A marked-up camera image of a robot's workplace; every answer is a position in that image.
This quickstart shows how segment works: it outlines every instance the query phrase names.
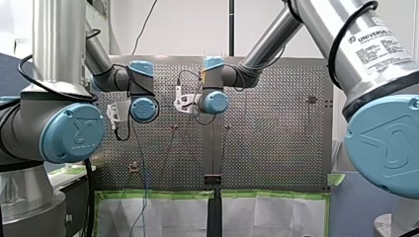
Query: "cable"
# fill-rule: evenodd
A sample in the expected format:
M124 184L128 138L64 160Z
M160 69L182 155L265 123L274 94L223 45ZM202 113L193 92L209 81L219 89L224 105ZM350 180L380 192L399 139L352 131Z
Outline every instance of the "cable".
M405 234L400 235L400 237L412 237L419 234L419 228L413 229Z
M19 104L20 102L21 102L21 99L15 99L15 100L8 101L6 103L0 104L0 112L15 106L15 105Z
M176 85L178 85L178 86L182 86L182 83L181 83L181 77L182 77L182 73L185 73L185 72L189 72L189 73L191 73L192 75L194 75L194 76L198 77L198 79L199 79L200 81L203 81L203 78L201 77L201 75L199 75L199 74L197 74L197 73L195 73L195 72L193 72L193 71L191 71L191 70L182 70L182 71L180 71L180 72L179 72L179 75L178 75L178 80L177 80L177 82L176 82Z
M332 47L330 49L329 53L329 60L328 60L328 67L329 67L329 76L332 80L333 84L335 84L336 87L339 89L341 88L341 85L339 84L337 78L336 78L336 72L335 72L335 61L336 56L338 54L340 43L342 42L343 38L345 37L345 34L349 31L349 29L352 27L352 25L360 18L362 15L364 15L366 12L370 11L370 8L373 8L374 10L378 7L378 1L372 1L364 4L360 9L355 11L354 14L352 14L348 20L345 22L341 30L339 31L338 35L336 36L336 39L332 43Z
M293 9L293 0L286 0L287 1L287 4L288 4L288 6L289 6L289 9L290 9L290 12L291 12L291 15L293 15L293 17L297 20L297 21L299 21L299 22L301 22L302 23L302 19L301 19L301 17L296 13L296 11Z
M89 40L91 38L94 38L98 36L101 33L101 30L99 29L93 29L89 36L86 37L86 40Z
M127 121L127 129L128 129L128 135L126 136L126 138L120 137L120 135L118 134L118 128L115 128L114 130L115 137L117 138L118 141L128 141L130 138L130 111L129 110L127 113L126 121Z
M154 10L154 7L155 7L157 1L158 0L155 0L154 3L153 3L153 5L151 6L150 12L148 13L147 18L145 19L144 25L142 25L141 32L139 33L138 37L136 38L135 47L133 48L133 51L132 51L132 54L131 55L134 55L135 52L136 52L136 48L138 47L138 41L141 38L142 34L144 33L145 27L147 26L148 20L150 19L150 16L153 13L153 10Z
M54 91L54 90L50 89L49 87L45 86L43 83L39 82L38 80L36 80L36 79L34 79L34 78L30 77L30 76L29 76L29 75L28 75L28 74L24 71L23 67L24 67L25 63L26 63L27 61L29 61L30 59L32 59L32 58L33 58L33 56L32 56L32 55L29 55L29 56L25 57L24 59L22 59L22 60L19 62L19 65L18 65L18 71L19 71L19 73L20 73L20 74L21 74L21 75L22 75L25 79L27 79L27 81L29 81L29 82L31 82L31 83L33 83L33 84L35 84L35 85L37 85L37 86L39 86L39 87L43 88L43 89L44 89L44 90L46 90L47 92L52 93L52 95L55 95L55 96L61 97L61 98L65 99L65 100L68 100L68 101L93 103L93 102L96 102L96 101L98 100L98 97L97 97L96 95L94 95L94 94L90 94L92 97L85 97L85 96L73 96L73 95L70 95L70 94L60 93L60 92Z
M90 162L90 158L84 160L84 165L86 167L87 173L87 182L89 186L89 195L88 195L88 221L87 221L87 237L91 237L93 235L93 223L95 220L95 188L93 186L93 170L92 170L92 163Z
M135 130L135 126L132 126L133 133L135 135L136 143L138 145L139 154L141 156L141 165L142 165L142 176L144 181L144 198L142 199L142 209L139 215L136 217L135 222L132 224L130 231L129 231L129 237L132 236L133 228L135 227L136 223L138 222L139 218L142 217L142 237L146 237L146 231L145 231L145 217L144 217L144 211L147 208L148 205L148 188L149 188L149 179L147 177L147 169L145 167L145 159L144 154L142 152L141 143L139 142L139 136Z

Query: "perforated metal panel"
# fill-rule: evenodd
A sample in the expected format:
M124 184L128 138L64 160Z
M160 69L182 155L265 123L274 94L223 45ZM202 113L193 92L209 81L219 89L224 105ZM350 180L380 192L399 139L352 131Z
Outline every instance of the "perforated metal panel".
M154 90L161 107L156 121L135 126L152 189L201 190L205 187L204 174L210 170L222 171L225 189L318 192L327 186L333 93L323 60L282 59L265 70L257 88L242 93L227 88L230 107L224 124L221 120L211 129L203 129L173 107L179 72L198 72L203 59L138 58L155 63ZM114 62L133 59L123 56L114 58ZM229 63L239 60L227 58ZM190 74L184 74L182 83L188 85L185 93L197 87L197 79ZM125 99L125 93L102 94L99 105L105 113L107 104ZM120 134L126 135L126 127ZM223 137L224 145L204 143L204 136L209 135ZM142 172L128 171L129 164L140 163L140 154L133 132L129 141L118 142L107 124L102 151L95 162L98 188L142 189Z
M322 191L330 171L331 90L321 61L292 59L265 69L255 89L226 89L222 186Z
M107 123L102 149L98 153L97 187L100 190L143 189L142 168L130 173L133 162L141 164L141 153L147 167L150 188L154 190L201 190L203 174L203 130L188 115L177 113L173 102L178 74L183 69L198 72L201 60L183 63L167 60L156 63L154 68L154 93L160 104L160 115L151 123L135 124L139 144L131 129L130 140L117 141ZM184 91L195 92L198 80L190 74L182 76ZM106 114L106 107L114 101L126 100L126 93L102 93L99 107ZM119 130L127 136L127 127Z

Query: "white wall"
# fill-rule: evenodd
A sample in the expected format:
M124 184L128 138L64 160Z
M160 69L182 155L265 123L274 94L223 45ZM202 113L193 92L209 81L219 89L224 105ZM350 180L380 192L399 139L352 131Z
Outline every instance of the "white wall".
M111 0L113 54L131 54L153 0ZM136 54L222 55L228 52L228 1L160 0Z
M34 0L0 0L0 52L16 57L32 53ZM108 20L88 5L86 19L100 29L99 39L109 49Z
M131 54L134 41L154 0L111 0L111 53ZM281 0L237 0L237 56L246 55L284 7ZM419 56L416 37L417 0L380 0L378 14L386 20L409 52ZM228 55L228 0L159 0L136 54ZM321 54L306 29L289 43L285 57ZM341 115L345 95L335 88L333 138L343 139ZM353 169L342 152L339 167Z

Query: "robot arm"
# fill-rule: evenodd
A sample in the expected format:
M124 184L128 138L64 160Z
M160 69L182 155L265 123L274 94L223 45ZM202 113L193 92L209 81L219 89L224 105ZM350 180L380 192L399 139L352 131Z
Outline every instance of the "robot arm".
M92 28L86 23L86 32ZM108 106L108 117L116 128L115 121L123 121L123 112L129 113L136 122L148 123L158 116L159 106L155 99L154 67L148 61L132 61L129 66L115 65L106 54L99 39L86 40L86 66L92 73L92 84L103 92L129 92L130 102L113 103Z
M305 25L328 60L330 78L347 96L343 115L351 162L377 187L419 198L419 65L376 14L378 2L287 2L239 65L226 65L221 57L205 60L199 110L223 113L228 101L222 88L255 87L263 68Z

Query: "green tape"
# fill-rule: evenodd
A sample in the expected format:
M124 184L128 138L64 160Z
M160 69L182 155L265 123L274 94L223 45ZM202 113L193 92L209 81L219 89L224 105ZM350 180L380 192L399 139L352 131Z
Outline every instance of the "green tape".
M345 180L346 175L344 174L329 174L327 175L328 186L340 186Z
M68 169L68 171L65 172L65 174L68 174L68 175L79 175L79 174L82 174L82 173L85 173L85 172L86 172L86 168L85 167L77 167L77 168L70 168L70 169Z
M221 196L223 198L289 198L289 199L308 199L308 200L325 200L328 199L328 194L318 193L296 193L285 191L265 191L265 190L222 190Z
M100 196L95 196L95 237L99 235L99 205L101 201Z
M329 237L330 194L327 194L326 210L324 213L324 237Z
M221 190L222 198L255 198L256 191L253 190Z
M125 191L99 191L96 196L100 199L131 199L144 198L144 190L125 190ZM167 191L147 191L149 199L211 199L213 191L186 191L186 192L167 192Z
M51 171L51 172L49 172L48 174L49 174L49 175L55 175L55 174L58 174L58 173L61 173L61 169Z
M67 174L67 175L79 175L86 172L85 167L75 167L75 168L69 168L66 172L64 172L64 168L54 170L49 172L49 175L56 175L56 174Z

